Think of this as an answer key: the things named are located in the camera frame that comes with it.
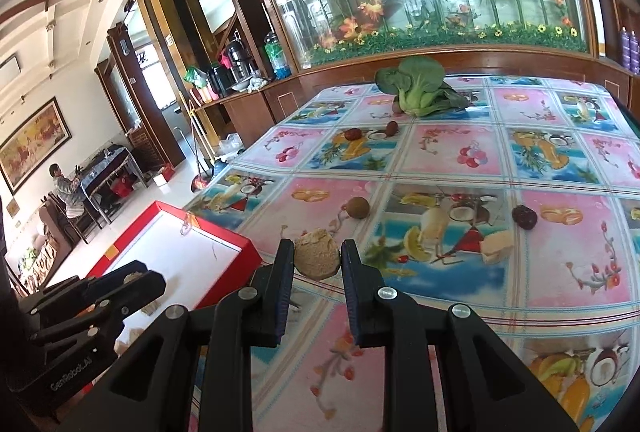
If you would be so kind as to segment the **dark red jujube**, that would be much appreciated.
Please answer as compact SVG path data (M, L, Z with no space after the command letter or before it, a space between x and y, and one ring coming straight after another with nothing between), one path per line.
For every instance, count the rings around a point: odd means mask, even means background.
M519 204L511 212L514 223L521 229L532 230L538 222L537 213L524 204Z

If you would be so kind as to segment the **brown longan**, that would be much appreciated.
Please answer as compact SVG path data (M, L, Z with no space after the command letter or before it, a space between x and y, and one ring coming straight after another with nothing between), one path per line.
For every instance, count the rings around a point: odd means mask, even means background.
M344 205L344 210L351 218L363 219L370 213L370 204L366 198L353 197Z

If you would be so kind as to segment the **red white shallow box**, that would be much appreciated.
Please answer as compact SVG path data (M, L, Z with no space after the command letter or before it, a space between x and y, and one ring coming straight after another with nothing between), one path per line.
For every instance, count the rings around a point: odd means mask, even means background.
M105 251L90 277L139 261L166 282L164 294L149 311L140 309L125 320L115 343L117 354L125 352L168 306L179 304L193 311L248 284L262 258L252 241L239 234L241 214L235 209L181 210L155 201Z

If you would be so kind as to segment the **dark side table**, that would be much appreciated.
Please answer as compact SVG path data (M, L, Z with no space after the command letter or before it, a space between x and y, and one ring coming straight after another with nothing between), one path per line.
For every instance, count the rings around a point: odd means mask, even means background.
M97 210L107 224L111 224L111 218L102 209L99 202L94 199L98 191L121 169L133 173L143 186L146 181L138 162L127 147L118 147L108 155L104 155L100 162L82 172L79 188L87 200Z

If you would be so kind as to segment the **seated person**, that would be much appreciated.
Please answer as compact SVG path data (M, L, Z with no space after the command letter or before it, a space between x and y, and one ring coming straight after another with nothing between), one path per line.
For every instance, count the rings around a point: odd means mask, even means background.
M49 166L55 194L65 204L65 214L69 219L81 217L85 213L85 195L79 188L77 179L67 178L58 163Z

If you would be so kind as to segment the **broom and dustpan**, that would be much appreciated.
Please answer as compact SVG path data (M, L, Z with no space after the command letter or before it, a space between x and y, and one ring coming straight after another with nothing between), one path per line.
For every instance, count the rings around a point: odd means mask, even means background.
M193 138L193 153L198 168L198 173L192 181L192 190L204 190L214 178L215 167L210 161L206 148L202 147L202 131L198 125L198 117L195 114L193 102L188 102L188 114L190 129Z

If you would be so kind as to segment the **fruit pattern tablecloth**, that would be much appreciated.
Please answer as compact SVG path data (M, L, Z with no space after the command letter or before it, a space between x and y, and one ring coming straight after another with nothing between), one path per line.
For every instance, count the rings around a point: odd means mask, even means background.
M188 207L240 211L239 234L265 261L315 229L352 239L387 285L471 306L580 430L597 430L639 367L639 125L596 84L448 84L472 106L426 119L373 84L323 89ZM344 210L353 197L369 201L366 218ZM534 229L514 223L519 204ZM486 265L480 243L501 230L513 251Z

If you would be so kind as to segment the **wooden low cabinet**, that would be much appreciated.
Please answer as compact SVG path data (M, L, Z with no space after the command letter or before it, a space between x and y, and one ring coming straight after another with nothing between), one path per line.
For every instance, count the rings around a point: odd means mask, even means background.
M237 92L203 106L227 110L245 146L262 137L323 89L376 83L397 95L401 108L418 117L460 106L447 74L482 77L524 75L580 80L601 85L639 122L639 77L605 59L559 49L518 46L452 46L405 50L317 66L276 80L257 92Z

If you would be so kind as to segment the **black thermos jug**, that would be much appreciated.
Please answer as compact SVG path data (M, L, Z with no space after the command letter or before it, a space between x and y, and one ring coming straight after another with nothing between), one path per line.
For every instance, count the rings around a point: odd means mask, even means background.
M237 82L247 80L255 74L253 58L242 43L242 40L232 40L226 47L226 55L231 63L231 73Z

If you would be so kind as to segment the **red jujube near cabbage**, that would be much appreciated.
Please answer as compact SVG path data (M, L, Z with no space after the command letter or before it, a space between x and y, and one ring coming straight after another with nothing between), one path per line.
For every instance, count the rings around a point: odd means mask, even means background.
M389 121L385 127L385 135L387 137L393 137L398 132L398 123L396 121Z

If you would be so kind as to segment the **green water bottle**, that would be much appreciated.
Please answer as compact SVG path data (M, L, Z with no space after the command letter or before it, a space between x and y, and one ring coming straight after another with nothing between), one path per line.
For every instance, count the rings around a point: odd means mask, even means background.
M264 40L264 48L266 55L271 64L274 77L277 80L283 80L292 75L291 68L286 62L285 54L278 40L278 36L272 31L268 32Z

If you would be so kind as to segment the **red jujube far left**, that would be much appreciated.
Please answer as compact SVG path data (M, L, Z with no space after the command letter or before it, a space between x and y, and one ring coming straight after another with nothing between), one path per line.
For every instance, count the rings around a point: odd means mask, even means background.
M362 132L360 129L347 129L347 131L344 132L344 138L347 141L356 141L362 138Z

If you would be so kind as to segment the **green bok choy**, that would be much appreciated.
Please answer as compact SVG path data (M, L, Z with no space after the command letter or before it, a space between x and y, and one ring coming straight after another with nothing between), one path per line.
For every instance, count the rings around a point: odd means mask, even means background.
M397 97L402 112L426 118L442 112L458 111L472 102L445 82L444 67L426 56L402 59L398 66L376 71L374 81L381 92Z

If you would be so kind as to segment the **purple bottle pair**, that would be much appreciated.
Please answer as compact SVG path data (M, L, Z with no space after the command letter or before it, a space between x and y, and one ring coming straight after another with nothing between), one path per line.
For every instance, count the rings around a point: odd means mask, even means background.
M639 40L634 31L620 29L620 61L622 66L632 74L640 72Z

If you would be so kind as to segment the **framed wall painting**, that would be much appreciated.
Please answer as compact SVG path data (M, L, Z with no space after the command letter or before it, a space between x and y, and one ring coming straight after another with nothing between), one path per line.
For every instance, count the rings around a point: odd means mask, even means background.
M58 100L52 97L1 144L1 175L15 195L32 174L72 138Z

